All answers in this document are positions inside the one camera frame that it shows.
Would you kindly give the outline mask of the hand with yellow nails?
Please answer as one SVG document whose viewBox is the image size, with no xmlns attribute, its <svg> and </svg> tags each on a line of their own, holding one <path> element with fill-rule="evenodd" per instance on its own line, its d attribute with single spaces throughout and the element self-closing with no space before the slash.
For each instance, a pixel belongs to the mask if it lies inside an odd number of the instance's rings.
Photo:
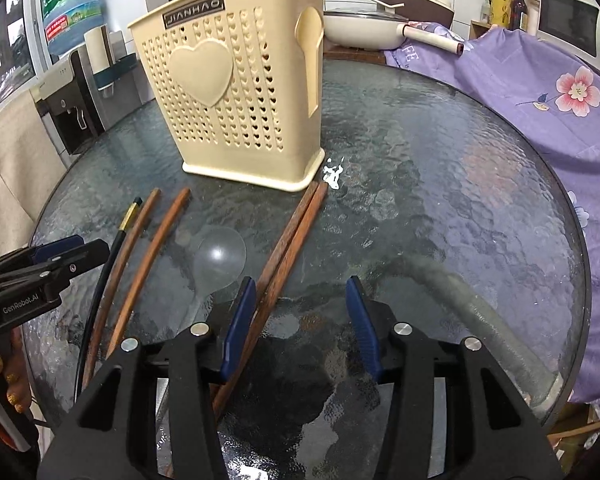
<svg viewBox="0 0 600 480">
<path fill-rule="evenodd" d="M 19 414 L 23 414 L 30 408 L 32 396 L 20 327 L 12 330 L 10 344 L 12 345 L 12 353 L 6 358 L 0 356 L 0 376 L 4 377 L 8 385 L 6 391 L 8 403 Z"/>
</svg>

